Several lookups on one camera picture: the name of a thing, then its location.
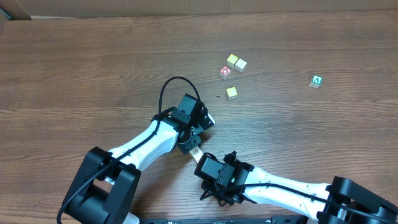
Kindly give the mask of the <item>brown animal wooden block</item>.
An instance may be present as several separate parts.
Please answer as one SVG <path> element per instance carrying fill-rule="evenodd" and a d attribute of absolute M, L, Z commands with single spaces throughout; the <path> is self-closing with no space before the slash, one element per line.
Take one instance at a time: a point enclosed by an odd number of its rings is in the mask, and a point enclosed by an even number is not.
<path fill-rule="evenodd" d="M 193 149 L 191 149 L 189 153 L 196 163 L 199 163 L 200 159 L 203 156 L 203 151 L 198 146 L 195 146 Z"/>

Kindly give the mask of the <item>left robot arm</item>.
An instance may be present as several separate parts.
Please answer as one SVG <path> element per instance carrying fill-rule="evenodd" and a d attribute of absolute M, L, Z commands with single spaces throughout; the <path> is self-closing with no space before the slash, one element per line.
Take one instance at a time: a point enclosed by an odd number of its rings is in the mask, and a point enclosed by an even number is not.
<path fill-rule="evenodd" d="M 189 94 L 177 107 L 154 116 L 140 135 L 109 151 L 94 147 L 85 156 L 59 214 L 80 223 L 139 223 L 130 212 L 141 174 L 178 147 L 199 161 L 200 134 L 215 124 L 205 105 Z"/>

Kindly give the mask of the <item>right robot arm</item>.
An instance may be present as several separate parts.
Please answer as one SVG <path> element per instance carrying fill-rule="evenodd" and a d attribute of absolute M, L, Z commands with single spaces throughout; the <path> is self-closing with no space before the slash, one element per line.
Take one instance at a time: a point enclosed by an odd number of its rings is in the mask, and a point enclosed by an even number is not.
<path fill-rule="evenodd" d="M 272 175 L 236 158 L 219 161 L 210 153 L 192 153 L 202 179 L 201 199 L 214 197 L 221 206 L 247 200 L 299 213 L 314 223 L 396 223 L 397 206 L 343 177 L 311 184 Z"/>

